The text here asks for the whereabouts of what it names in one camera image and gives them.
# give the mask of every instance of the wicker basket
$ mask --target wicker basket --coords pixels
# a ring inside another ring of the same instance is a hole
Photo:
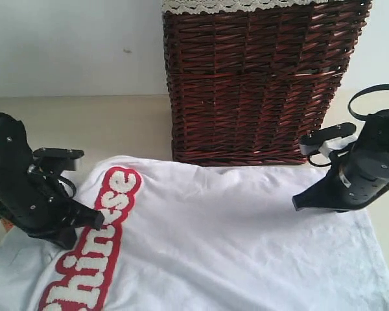
[[[371,0],[163,14],[173,159],[300,164],[348,68]]]

